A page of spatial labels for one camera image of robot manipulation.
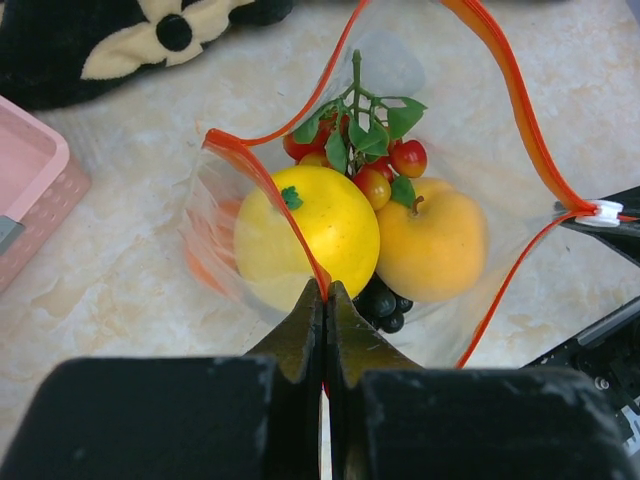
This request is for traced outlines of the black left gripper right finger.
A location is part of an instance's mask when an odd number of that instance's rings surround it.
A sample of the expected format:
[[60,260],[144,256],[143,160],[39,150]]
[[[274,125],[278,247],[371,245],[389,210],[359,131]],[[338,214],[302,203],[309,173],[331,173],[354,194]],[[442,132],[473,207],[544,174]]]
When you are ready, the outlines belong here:
[[334,479],[370,479],[371,454],[364,376],[421,370],[357,312],[345,286],[334,281],[325,304],[324,386],[329,399]]

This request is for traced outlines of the yellow lemon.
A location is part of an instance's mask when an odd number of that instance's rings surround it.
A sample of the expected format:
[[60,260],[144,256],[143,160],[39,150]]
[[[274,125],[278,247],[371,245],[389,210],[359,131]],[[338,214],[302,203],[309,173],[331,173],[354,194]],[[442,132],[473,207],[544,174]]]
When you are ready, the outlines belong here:
[[310,251],[350,297],[359,295],[380,252],[376,215],[364,194],[346,176],[325,167],[294,166],[271,180],[307,245],[264,190],[254,188],[234,228],[237,269],[253,294],[275,309],[291,310],[314,276]]

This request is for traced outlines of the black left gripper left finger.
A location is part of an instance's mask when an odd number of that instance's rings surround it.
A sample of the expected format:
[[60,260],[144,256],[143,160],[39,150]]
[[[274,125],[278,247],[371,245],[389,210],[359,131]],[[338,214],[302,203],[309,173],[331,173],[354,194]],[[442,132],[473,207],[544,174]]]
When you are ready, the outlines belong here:
[[323,301],[317,282],[247,354],[239,397],[241,479],[318,479]]

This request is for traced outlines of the clear zip bag orange zipper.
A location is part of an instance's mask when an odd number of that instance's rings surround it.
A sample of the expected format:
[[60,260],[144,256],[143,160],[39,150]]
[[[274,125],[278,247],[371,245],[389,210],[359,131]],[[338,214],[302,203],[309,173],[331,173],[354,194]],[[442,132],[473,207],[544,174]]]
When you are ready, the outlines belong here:
[[419,363],[461,368],[554,227],[635,220],[563,177],[481,2],[363,1],[283,127],[206,134],[181,234],[191,273],[243,313],[341,283]]

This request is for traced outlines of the red cherry sprig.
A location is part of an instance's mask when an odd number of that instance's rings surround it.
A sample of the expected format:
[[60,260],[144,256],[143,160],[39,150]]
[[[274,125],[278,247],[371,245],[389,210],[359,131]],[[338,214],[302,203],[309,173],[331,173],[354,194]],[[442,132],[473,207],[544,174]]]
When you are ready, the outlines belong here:
[[331,168],[352,181],[376,211],[395,201],[412,207],[411,184],[427,167],[426,148],[408,137],[427,106],[406,96],[375,94],[363,83],[363,58],[351,58],[352,80],[292,132],[283,148],[297,164]]

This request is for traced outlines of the dark grape bunch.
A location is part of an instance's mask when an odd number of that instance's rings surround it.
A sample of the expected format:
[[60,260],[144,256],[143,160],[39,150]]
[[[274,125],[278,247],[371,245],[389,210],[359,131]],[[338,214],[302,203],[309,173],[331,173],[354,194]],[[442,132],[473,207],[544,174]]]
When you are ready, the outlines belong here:
[[353,304],[359,315],[375,330],[387,334],[395,334],[404,327],[405,315],[414,306],[413,301],[394,292],[377,274],[353,299]]

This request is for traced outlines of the orange persimmon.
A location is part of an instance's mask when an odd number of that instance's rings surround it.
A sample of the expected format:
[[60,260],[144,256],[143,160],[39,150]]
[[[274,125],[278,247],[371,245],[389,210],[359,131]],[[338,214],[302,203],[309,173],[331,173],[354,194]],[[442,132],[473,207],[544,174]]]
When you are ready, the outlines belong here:
[[234,280],[234,230],[241,201],[226,200],[211,215],[188,208],[185,240],[186,264],[193,276],[221,295],[238,300],[242,292]]

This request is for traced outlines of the orange peach fruit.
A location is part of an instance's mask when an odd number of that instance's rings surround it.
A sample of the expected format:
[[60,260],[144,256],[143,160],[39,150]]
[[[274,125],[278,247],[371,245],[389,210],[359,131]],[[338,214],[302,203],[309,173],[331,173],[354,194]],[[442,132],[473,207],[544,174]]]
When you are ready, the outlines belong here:
[[448,301],[471,289],[483,273],[488,221],[478,202],[442,179],[422,177],[411,184],[412,207],[390,201],[377,212],[376,273],[413,302]]

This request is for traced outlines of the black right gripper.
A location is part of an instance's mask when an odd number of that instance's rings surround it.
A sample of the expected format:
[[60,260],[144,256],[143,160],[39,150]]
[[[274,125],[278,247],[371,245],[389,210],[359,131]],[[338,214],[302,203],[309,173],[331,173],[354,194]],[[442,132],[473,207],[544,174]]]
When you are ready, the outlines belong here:
[[[640,186],[604,197],[623,205],[622,215],[633,217],[617,227],[592,227],[576,219],[562,226],[587,236],[639,266]],[[624,443],[639,443],[639,301],[633,299],[528,364],[566,367],[587,375],[615,410]]]

